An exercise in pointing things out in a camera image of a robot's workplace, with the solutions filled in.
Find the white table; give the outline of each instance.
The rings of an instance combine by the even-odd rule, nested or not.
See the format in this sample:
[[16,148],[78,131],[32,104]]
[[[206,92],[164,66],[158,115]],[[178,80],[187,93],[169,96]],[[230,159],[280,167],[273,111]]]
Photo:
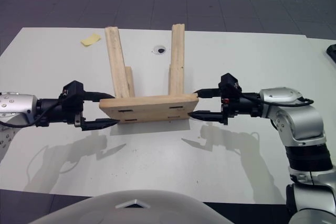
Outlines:
[[[80,40],[102,39],[90,47]],[[167,94],[170,31],[120,30],[135,93]],[[24,28],[0,57],[1,91],[58,97],[72,80],[87,91],[113,93],[103,29]],[[336,71],[305,36],[187,31],[185,92],[216,87],[222,74],[243,91],[288,86],[315,100],[336,163]],[[220,110],[219,99],[197,110]],[[89,120],[103,118],[87,103]],[[117,125],[82,132],[63,123],[21,130],[0,166],[0,188],[96,196],[161,189],[201,201],[283,204],[290,184],[285,149],[269,120],[237,116],[229,126],[197,120]]]

